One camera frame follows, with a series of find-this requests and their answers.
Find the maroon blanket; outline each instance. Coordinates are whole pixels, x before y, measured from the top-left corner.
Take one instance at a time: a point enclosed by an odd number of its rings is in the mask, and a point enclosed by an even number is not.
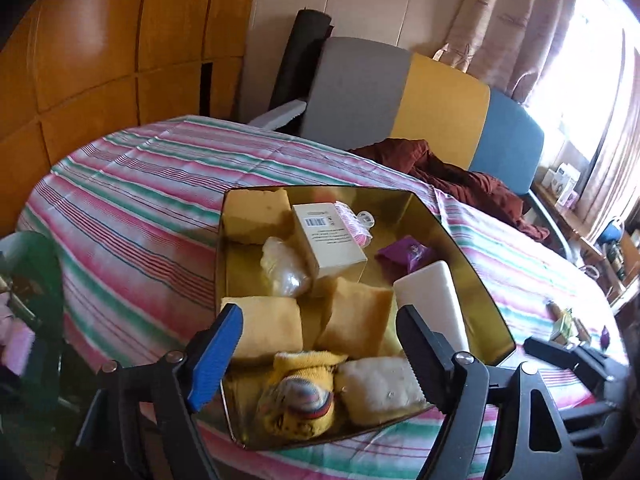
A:
[[[522,199],[501,180],[445,164],[431,152],[426,140],[385,139],[351,151],[431,184],[460,202],[515,227],[537,242],[549,234],[548,229],[523,220]]]

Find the metal screw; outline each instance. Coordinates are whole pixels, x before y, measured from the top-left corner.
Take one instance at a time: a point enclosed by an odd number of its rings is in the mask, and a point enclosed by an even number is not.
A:
[[[167,352],[167,355],[165,356],[165,358],[171,364],[175,365],[176,363],[179,363],[184,359],[184,354],[179,350],[171,350],[170,352]]]
[[[116,361],[107,361],[102,365],[102,371],[106,374],[110,374],[118,369],[118,363]]]
[[[532,361],[524,361],[521,368],[527,375],[535,375],[538,373],[538,366]]]
[[[456,361],[458,361],[461,365],[469,365],[475,360],[476,358],[473,357],[469,352],[458,352],[456,354]]]

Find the curtain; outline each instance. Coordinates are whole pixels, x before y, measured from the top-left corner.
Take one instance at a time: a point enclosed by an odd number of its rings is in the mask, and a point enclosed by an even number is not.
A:
[[[434,59],[523,103],[560,51],[575,0],[464,0]]]
[[[640,54],[632,46],[626,50],[619,97],[575,209],[590,240],[613,217],[627,218],[640,198]]]

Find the clear plastic package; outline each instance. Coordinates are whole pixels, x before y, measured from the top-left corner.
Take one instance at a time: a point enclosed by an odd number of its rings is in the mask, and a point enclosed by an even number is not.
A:
[[[304,261],[280,238],[267,238],[262,246],[260,266],[272,296],[297,298],[311,287]]]

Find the tablecloth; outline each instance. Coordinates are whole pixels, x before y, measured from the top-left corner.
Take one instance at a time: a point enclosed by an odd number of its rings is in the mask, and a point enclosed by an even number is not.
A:
[[[128,128],[73,152],[36,185],[18,228],[52,237],[65,290],[65,335],[98,368],[146,364],[181,348],[214,317],[214,261],[226,190],[274,184],[355,184],[416,193],[462,248],[514,339],[548,337],[545,300],[578,313],[598,344],[626,362],[603,293],[525,235],[410,176],[284,134],[197,116]],[[518,348],[508,364],[523,360]],[[569,371],[542,365],[560,408],[591,402]],[[261,478],[412,479],[442,422],[437,410],[322,446],[247,452],[215,403],[202,434],[212,455]],[[496,410],[488,407],[470,478],[482,476]]]

